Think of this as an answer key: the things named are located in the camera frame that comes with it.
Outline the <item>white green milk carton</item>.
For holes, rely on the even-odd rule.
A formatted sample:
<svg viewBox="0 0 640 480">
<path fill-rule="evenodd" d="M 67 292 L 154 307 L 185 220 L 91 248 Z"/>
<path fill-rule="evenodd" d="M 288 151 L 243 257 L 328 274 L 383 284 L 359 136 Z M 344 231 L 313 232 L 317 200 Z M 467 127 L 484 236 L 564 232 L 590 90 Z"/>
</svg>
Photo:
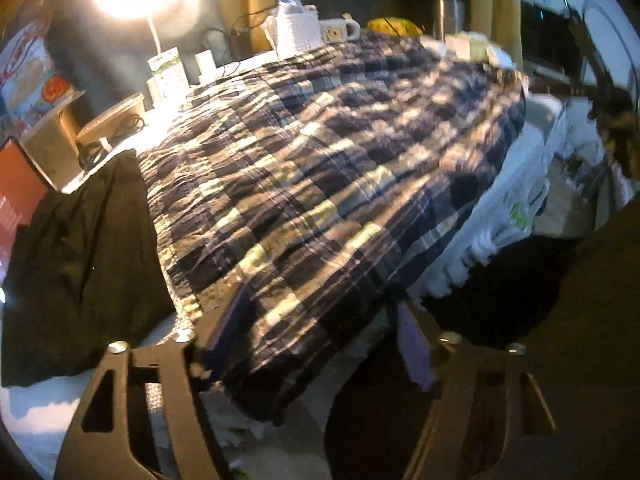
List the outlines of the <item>white green milk carton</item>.
<svg viewBox="0 0 640 480">
<path fill-rule="evenodd" d="M 190 91 L 179 50 L 173 47 L 148 59 L 151 78 L 146 82 L 153 105 L 178 101 Z"/>
</svg>

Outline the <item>cardboard box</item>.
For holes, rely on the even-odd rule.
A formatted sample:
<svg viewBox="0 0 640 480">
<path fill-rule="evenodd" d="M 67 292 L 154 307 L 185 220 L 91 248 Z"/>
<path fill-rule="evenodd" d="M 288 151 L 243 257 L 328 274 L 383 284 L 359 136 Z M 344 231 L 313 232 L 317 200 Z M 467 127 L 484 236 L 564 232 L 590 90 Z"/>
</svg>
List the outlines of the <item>cardboard box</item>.
<svg viewBox="0 0 640 480">
<path fill-rule="evenodd" d="M 58 106 L 22 137 L 26 153 L 55 188 L 64 188 L 80 173 L 77 133 L 77 120 L 70 108 Z"/>
</svg>

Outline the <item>snack bag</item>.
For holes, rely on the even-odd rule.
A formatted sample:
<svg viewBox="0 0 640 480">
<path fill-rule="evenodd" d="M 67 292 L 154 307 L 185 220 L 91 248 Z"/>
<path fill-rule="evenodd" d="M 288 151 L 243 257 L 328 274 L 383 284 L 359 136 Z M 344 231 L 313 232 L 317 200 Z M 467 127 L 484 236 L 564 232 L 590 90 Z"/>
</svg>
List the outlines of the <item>snack bag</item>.
<svg viewBox="0 0 640 480">
<path fill-rule="evenodd" d="M 1 97 L 12 124 L 30 128 L 77 93 L 55 66 L 47 45 L 49 24 L 23 27 L 1 51 Z"/>
</svg>

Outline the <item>blue yellow plaid pants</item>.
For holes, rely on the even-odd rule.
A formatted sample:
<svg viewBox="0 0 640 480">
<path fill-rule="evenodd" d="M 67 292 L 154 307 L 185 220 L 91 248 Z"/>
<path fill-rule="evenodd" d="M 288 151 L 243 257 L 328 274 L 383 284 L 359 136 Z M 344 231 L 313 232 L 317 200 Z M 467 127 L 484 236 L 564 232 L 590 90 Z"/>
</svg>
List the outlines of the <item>blue yellow plaid pants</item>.
<svg viewBox="0 0 640 480">
<path fill-rule="evenodd" d="M 219 387 L 270 422 L 419 283 L 525 122 L 517 70 L 366 32 L 186 98 L 139 165 L 160 264 L 198 321 L 247 293 Z"/>
</svg>

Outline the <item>white bear mug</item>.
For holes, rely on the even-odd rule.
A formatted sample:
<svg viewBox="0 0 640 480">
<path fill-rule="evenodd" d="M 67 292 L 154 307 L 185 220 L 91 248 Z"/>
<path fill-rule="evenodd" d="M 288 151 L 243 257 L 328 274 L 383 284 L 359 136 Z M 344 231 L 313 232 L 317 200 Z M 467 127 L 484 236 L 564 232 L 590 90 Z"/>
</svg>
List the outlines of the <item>white bear mug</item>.
<svg viewBox="0 0 640 480">
<path fill-rule="evenodd" d="M 320 20 L 319 25 L 321 38 L 325 44 L 338 44 L 360 38 L 360 24 L 349 14 L 345 14 L 342 18 Z"/>
</svg>

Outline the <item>white charger adapter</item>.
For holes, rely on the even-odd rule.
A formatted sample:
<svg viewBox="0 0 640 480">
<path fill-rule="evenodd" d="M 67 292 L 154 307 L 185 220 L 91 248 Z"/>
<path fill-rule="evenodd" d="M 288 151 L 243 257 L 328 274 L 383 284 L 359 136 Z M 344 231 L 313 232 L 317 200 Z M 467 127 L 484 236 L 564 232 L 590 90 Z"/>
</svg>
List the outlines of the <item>white charger adapter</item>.
<svg viewBox="0 0 640 480">
<path fill-rule="evenodd" d="M 217 65 L 211 50 L 198 52 L 195 55 L 195 62 L 200 71 L 200 76 L 198 76 L 200 84 L 208 84 L 217 78 Z"/>
</svg>

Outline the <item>white perforated plastic basket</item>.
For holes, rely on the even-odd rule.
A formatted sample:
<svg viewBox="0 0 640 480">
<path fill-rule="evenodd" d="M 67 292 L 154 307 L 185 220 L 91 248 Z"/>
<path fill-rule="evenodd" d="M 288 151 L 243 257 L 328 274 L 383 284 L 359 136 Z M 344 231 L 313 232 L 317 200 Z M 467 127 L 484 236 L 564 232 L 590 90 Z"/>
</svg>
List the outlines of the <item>white perforated plastic basket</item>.
<svg viewBox="0 0 640 480">
<path fill-rule="evenodd" d="M 260 28 L 281 60 L 324 45 L 315 6 L 280 0 Z"/>
</svg>

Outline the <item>black garment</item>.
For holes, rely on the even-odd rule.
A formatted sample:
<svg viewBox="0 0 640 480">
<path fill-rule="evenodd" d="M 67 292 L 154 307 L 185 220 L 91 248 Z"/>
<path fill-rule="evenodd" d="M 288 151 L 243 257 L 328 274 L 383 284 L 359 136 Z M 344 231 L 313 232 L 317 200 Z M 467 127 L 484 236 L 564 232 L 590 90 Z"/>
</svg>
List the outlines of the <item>black garment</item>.
<svg viewBox="0 0 640 480">
<path fill-rule="evenodd" d="M 108 344 L 140 344 L 174 313 L 135 151 L 40 200 L 17 230 L 3 289 L 6 387 L 90 370 Z"/>
</svg>

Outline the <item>beige plastic container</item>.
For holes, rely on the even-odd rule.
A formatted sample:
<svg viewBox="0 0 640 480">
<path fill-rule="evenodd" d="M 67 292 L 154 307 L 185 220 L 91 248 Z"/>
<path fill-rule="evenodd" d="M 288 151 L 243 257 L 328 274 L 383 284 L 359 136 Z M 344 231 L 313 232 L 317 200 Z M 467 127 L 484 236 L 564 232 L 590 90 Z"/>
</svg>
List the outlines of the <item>beige plastic container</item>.
<svg viewBox="0 0 640 480">
<path fill-rule="evenodd" d="M 144 95 L 134 93 L 83 126 L 77 133 L 76 144 L 85 146 L 99 138 L 111 139 L 120 127 L 131 125 L 134 118 L 143 119 L 144 114 Z"/>
</svg>

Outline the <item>white plastic bag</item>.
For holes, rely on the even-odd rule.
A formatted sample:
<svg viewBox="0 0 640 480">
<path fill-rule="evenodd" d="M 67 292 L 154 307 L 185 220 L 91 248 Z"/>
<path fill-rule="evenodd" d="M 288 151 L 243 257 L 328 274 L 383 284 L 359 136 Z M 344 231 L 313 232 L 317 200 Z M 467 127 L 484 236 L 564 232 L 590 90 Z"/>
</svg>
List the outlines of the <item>white plastic bag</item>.
<svg viewBox="0 0 640 480">
<path fill-rule="evenodd" d="M 524 128 L 506 153 L 494 183 L 444 252 L 408 287 L 412 298 L 443 297 L 462 285 L 473 266 L 529 237 L 549 194 L 548 170 L 566 137 L 566 105 L 548 94 L 526 99 Z"/>
</svg>

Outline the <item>steel thermos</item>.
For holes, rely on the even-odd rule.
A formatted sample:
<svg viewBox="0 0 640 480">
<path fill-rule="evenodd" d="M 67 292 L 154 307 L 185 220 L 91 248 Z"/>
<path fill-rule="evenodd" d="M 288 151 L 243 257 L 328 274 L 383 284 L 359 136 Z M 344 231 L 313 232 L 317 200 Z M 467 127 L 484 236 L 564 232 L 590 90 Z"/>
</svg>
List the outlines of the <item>steel thermos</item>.
<svg viewBox="0 0 640 480">
<path fill-rule="evenodd" d="M 465 6 L 463 0 L 435 0 L 433 34 L 439 41 L 447 35 L 462 32 L 465 23 Z"/>
</svg>

